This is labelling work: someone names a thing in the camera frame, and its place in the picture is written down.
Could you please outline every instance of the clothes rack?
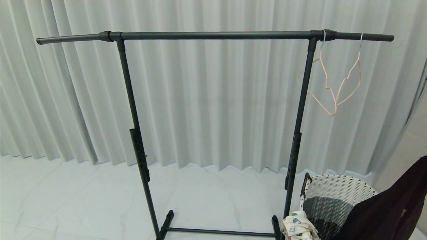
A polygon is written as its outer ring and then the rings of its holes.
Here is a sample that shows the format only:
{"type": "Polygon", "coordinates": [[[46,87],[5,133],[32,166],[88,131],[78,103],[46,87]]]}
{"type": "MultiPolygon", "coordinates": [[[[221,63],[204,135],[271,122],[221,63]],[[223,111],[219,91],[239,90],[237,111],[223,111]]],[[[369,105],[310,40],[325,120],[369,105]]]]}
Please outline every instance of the clothes rack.
{"type": "Polygon", "coordinates": [[[307,60],[301,88],[301,95],[298,104],[298,112],[295,123],[294,136],[292,141],[288,171],[285,180],[286,202],[284,208],[284,217],[289,215],[292,191],[295,181],[295,172],[298,162],[299,147],[301,143],[301,122],[304,112],[305,100],[307,97],[308,82],[310,79],[311,67],[313,65],[314,52],[316,50],[317,41],[332,41],[336,39],[343,40],[364,40],[364,41],[393,41],[394,36],[384,34],[367,34],[363,33],[348,33],[336,32],[333,30],[313,30],[305,32],[100,32],[98,34],[89,35],[72,35],[59,36],[50,38],[37,38],[36,42],[40,45],[50,43],[77,42],[77,41],[106,41],[116,42],[117,49],[120,55],[123,76],[125,80],[126,90],[128,94],[134,128],[130,129],[130,135],[133,142],[133,147],[138,163],[138,168],[141,175],[141,180],[144,188],[145,197],[148,204],[148,209],[151,216],[151,221],[156,235],[156,240],[164,240],[169,231],[189,232],[189,233],[210,233],[210,234],[230,234],[244,235],[257,237],[273,237],[276,240],[283,239],[283,234],[280,231],[278,219],[272,217],[274,233],[260,232],[244,232],[244,231],[223,231],[209,229],[193,229],[193,228],[174,228],[171,227],[171,222],[174,216],[172,210],[166,215],[163,226],[159,229],[156,219],[153,200],[151,198],[148,182],[150,181],[149,170],[144,151],[136,104],[132,90],[131,77],[126,57],[125,40],[245,40],[245,39],[305,39],[308,40],[307,60]]]}

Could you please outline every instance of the curtain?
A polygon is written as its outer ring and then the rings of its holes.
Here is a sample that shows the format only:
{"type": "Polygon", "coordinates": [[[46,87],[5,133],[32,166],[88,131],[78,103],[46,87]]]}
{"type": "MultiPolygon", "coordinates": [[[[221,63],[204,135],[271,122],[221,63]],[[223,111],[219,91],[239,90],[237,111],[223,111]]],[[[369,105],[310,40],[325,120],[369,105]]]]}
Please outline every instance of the curtain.
{"type": "MultiPolygon", "coordinates": [[[[307,96],[298,170],[377,173],[425,87],[427,2],[89,1],[0,2],[0,150],[65,161],[136,163],[115,44],[37,45],[37,37],[145,31],[308,31],[395,35],[361,45],[362,81],[329,116],[307,96]]],[[[287,167],[308,41],[126,41],[149,163],[220,169],[287,167]]],[[[334,92],[360,41],[322,48],[334,92]]],[[[355,70],[343,87],[357,85],[355,70]]],[[[320,64],[309,90],[330,111],[320,64]]]]}

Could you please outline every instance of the laundry basket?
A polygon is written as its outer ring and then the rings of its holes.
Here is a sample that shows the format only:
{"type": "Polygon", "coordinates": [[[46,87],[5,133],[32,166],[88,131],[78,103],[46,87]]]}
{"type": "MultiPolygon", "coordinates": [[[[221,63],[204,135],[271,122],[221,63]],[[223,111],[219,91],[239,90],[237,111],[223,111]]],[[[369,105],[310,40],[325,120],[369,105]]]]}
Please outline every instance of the laundry basket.
{"type": "Polygon", "coordinates": [[[305,174],[300,208],[319,231],[321,240],[335,236],[353,207],[377,192],[362,180],[344,175],[305,174]]]}

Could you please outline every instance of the vertical pole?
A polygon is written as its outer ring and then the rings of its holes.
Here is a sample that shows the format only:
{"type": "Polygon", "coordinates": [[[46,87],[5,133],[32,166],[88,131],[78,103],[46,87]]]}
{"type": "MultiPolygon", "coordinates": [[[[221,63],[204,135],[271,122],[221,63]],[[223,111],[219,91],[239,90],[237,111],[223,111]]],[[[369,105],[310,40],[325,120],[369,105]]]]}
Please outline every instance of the vertical pole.
{"type": "Polygon", "coordinates": [[[299,145],[301,143],[300,130],[301,130],[302,115],[304,113],[305,99],[307,97],[308,82],[310,80],[310,73],[311,73],[311,67],[313,65],[313,58],[314,58],[314,52],[316,50],[316,44],[317,44],[316,38],[310,39],[310,42],[308,44],[307,60],[305,62],[304,78],[302,80],[301,95],[300,95],[299,104],[298,104],[298,113],[296,115],[295,130],[294,130],[291,154],[290,154],[289,165],[288,165],[288,173],[285,180],[286,203],[285,203],[285,211],[284,211],[283,218],[289,215],[289,211],[291,207],[292,191],[293,191],[293,185],[294,185],[295,173],[296,173],[296,165],[298,162],[299,145]]]}
{"type": "Polygon", "coordinates": [[[135,155],[138,162],[139,172],[141,174],[141,180],[142,180],[142,185],[144,187],[145,198],[147,199],[148,210],[150,211],[151,221],[153,223],[156,239],[158,239],[160,237],[159,226],[157,223],[156,214],[154,212],[154,205],[153,205],[153,200],[151,198],[150,188],[148,186],[149,175],[148,175],[147,161],[146,161],[144,146],[142,142],[142,136],[141,136],[140,126],[138,121],[138,114],[136,112],[136,104],[135,104],[135,98],[132,90],[132,83],[131,83],[131,76],[129,73],[128,61],[126,58],[125,42],[123,39],[121,38],[117,39],[117,48],[120,54],[120,62],[122,64],[123,76],[125,79],[126,90],[129,98],[129,105],[132,113],[132,120],[135,126],[134,129],[130,130],[130,133],[131,133],[132,141],[134,144],[134,150],[135,150],[135,155]]]}

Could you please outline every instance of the marble tile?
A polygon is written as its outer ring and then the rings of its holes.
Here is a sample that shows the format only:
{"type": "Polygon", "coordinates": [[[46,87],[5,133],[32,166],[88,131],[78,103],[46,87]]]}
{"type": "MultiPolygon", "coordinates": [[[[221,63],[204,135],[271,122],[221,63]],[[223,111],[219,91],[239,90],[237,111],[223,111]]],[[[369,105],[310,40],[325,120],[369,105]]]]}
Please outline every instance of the marble tile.
{"type": "MultiPolygon", "coordinates": [[[[272,233],[271,217],[283,214],[286,169],[261,174],[192,164],[149,169],[159,226],[172,209],[173,227],[272,233]]],[[[1,239],[155,239],[136,165],[2,157],[0,170],[1,239]]],[[[298,208],[303,178],[295,179],[292,210],[298,208]]],[[[167,239],[258,238],[169,232],[167,239]]],[[[427,238],[416,229],[411,240],[427,238]]]]}

